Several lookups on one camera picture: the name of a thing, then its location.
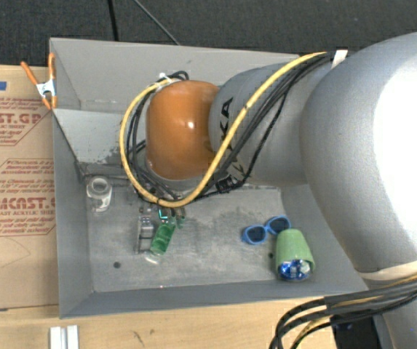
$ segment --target blue bottle cap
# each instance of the blue bottle cap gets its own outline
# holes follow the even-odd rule
[[[278,274],[287,281],[302,281],[311,275],[311,265],[306,260],[284,261],[278,266]]]

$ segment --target green plastic object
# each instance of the green plastic object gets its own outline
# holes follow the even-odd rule
[[[176,229],[175,217],[170,217],[167,222],[162,222],[156,231],[150,245],[150,251],[158,256],[163,255],[170,245],[172,234]]]
[[[299,262],[300,260],[307,261],[310,266],[310,273],[313,272],[316,266],[315,261],[302,232],[298,229],[281,231],[277,236],[276,243],[276,268],[279,276],[285,278],[284,275],[282,275],[282,270],[285,270],[285,266],[288,263],[290,264],[294,261]],[[307,277],[308,275],[285,279],[301,280]]]

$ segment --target dark background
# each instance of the dark background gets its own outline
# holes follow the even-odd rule
[[[140,0],[182,44],[303,54],[417,31],[417,0]],[[122,41],[171,44],[132,0]],[[113,40],[106,0],[0,0],[0,64],[45,65],[48,38]]]

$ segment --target yellow cable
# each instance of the yellow cable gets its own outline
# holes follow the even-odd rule
[[[310,55],[304,55],[302,57],[297,58],[294,61],[289,62],[288,64],[281,67],[276,73],[274,73],[272,76],[268,78],[253,94],[253,96],[247,101],[245,106],[242,108],[242,110],[239,112],[239,115],[234,120],[234,123],[231,125],[231,128],[229,128],[226,137],[224,138],[223,143],[221,144],[218,152],[215,155],[215,158],[213,159],[210,167],[208,168],[207,172],[202,178],[202,181],[198,186],[187,195],[187,197],[182,198],[178,201],[167,201],[163,198],[158,198],[157,196],[153,195],[152,193],[149,193],[145,188],[142,187],[142,185],[135,179],[134,175],[132,174],[129,164],[127,163],[127,157],[126,157],[126,151],[124,148],[124,133],[126,130],[127,120],[129,119],[130,114],[132,113],[132,110],[135,108],[135,106],[140,102],[140,100],[145,97],[148,93],[153,92],[155,89],[166,85],[170,82],[170,80],[165,79],[158,83],[152,84],[148,88],[144,89],[134,100],[130,103],[129,107],[127,108],[124,118],[122,119],[121,123],[121,129],[119,130],[119,152],[121,153],[121,161],[122,165],[124,166],[124,170],[129,177],[130,182],[134,185],[135,189],[142,194],[143,197],[145,197],[147,200],[158,203],[162,206],[168,207],[168,208],[177,208],[180,206],[185,206],[189,204],[191,201],[193,201],[203,190],[203,188],[208,183],[208,180],[212,177],[213,173],[216,170],[216,167],[219,165],[221,159],[223,158],[224,153],[228,149],[232,139],[234,138],[234,134],[236,133],[237,129],[239,128],[239,125],[242,123],[242,120],[244,120],[245,116],[247,115],[247,112],[252,108],[252,106],[258,101],[258,99],[261,97],[261,95],[281,76],[283,76],[285,73],[287,73],[289,70],[294,68],[297,65],[300,65],[301,63],[310,60],[313,57],[316,57],[317,55],[321,55],[325,52],[318,52],[318,53],[312,53]]]

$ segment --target metal bracket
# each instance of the metal bracket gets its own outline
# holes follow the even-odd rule
[[[79,327],[50,327],[49,349],[79,349]]]

